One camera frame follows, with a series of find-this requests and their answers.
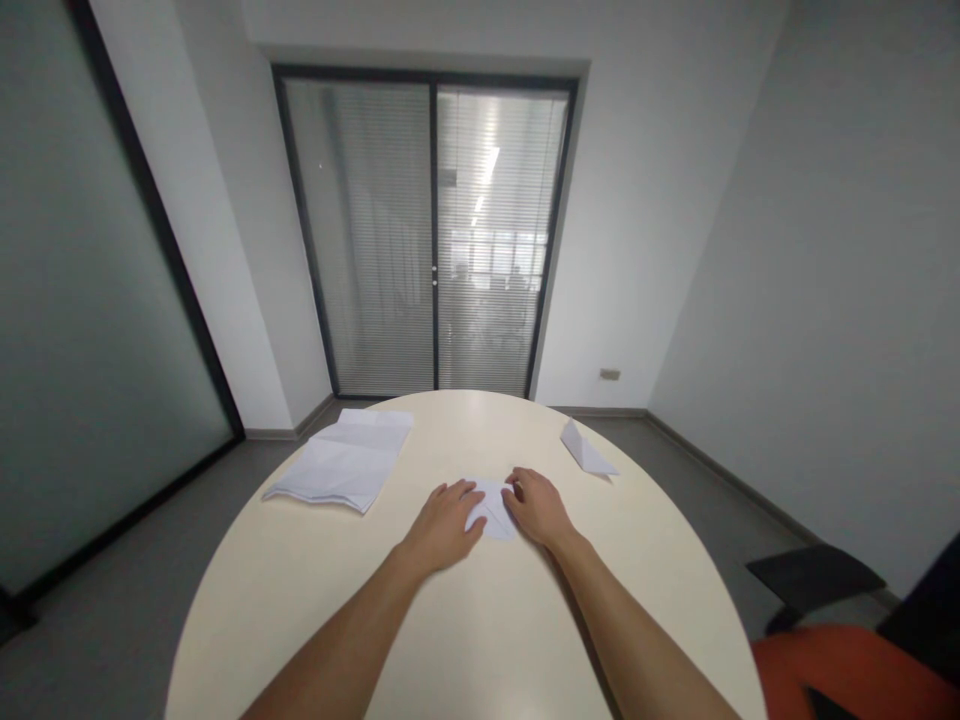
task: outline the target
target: white paper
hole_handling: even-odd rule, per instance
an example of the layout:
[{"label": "white paper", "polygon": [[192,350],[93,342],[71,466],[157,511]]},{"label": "white paper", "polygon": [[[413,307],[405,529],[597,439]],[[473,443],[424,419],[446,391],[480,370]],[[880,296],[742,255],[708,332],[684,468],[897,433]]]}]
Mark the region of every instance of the white paper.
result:
[{"label": "white paper", "polygon": [[580,467],[587,472],[600,473],[602,475],[619,475],[620,472],[600,454],[590,441],[580,434],[577,424],[570,420],[563,432],[560,433],[560,439],[567,446],[567,450],[580,464]]},{"label": "white paper", "polygon": [[464,529],[469,530],[477,518],[485,517],[487,518],[487,524],[483,528],[484,535],[496,538],[497,540],[511,540],[516,537],[517,528],[513,524],[513,518],[510,517],[510,513],[503,504],[503,496],[500,494],[500,491],[504,488],[507,488],[511,492],[513,492],[513,488],[506,483],[498,483],[494,480],[485,480],[483,478],[464,479],[477,484],[473,492],[485,493],[480,504],[470,511]]},{"label": "white paper", "polygon": [[303,454],[262,499],[289,495],[366,513],[393,471],[412,427],[410,413],[343,410],[336,424],[307,441]]}]

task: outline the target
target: white table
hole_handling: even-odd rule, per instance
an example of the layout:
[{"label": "white table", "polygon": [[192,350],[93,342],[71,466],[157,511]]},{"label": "white table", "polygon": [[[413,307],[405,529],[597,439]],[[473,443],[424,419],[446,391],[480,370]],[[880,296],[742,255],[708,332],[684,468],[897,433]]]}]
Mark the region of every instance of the white table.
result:
[{"label": "white table", "polygon": [[[235,718],[369,577],[427,494],[465,475],[534,467],[557,485],[574,524],[745,719],[764,702],[733,602],[703,544],[653,480],[581,426],[621,472],[580,470],[560,442],[567,417],[478,391],[408,395],[375,406],[414,414],[393,474],[361,517],[260,495],[220,543],[187,618],[168,718]],[[595,718],[607,705],[570,609],[524,539],[483,538],[434,576],[404,621],[370,718]]]}]

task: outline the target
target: left hand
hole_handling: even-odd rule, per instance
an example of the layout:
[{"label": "left hand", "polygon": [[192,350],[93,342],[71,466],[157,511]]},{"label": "left hand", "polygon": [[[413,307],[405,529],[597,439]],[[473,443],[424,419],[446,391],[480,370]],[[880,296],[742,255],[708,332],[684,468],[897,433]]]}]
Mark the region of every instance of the left hand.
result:
[{"label": "left hand", "polygon": [[470,492],[476,486],[460,480],[450,487],[444,483],[436,488],[397,546],[423,577],[463,560],[483,535],[485,517],[464,531],[470,511],[483,500],[482,492]]}]

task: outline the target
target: glass door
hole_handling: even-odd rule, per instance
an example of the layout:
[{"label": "glass door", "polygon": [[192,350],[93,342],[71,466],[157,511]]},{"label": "glass door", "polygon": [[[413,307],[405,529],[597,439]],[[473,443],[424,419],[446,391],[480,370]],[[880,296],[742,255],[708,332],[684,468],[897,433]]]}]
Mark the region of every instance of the glass door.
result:
[{"label": "glass door", "polygon": [[577,81],[274,75],[334,392],[527,397]]},{"label": "glass door", "polygon": [[280,87],[335,391],[432,390],[429,86]]},{"label": "glass door", "polygon": [[441,388],[526,397],[568,94],[441,85]]}]

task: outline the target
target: gray floor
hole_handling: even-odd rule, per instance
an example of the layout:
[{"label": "gray floor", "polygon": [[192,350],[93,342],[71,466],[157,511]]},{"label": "gray floor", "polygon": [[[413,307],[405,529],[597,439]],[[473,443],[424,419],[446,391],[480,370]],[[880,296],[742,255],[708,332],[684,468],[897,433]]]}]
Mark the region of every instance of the gray floor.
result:
[{"label": "gray floor", "polygon": [[[336,421],[336,403],[310,433]],[[776,598],[744,568],[800,546],[644,420],[578,417],[622,448],[686,515],[758,638]],[[4,718],[161,718],[180,630],[220,538],[253,491],[300,443],[247,441],[84,566],[38,605],[42,622],[0,648]],[[873,625],[862,598],[811,621]]]}]

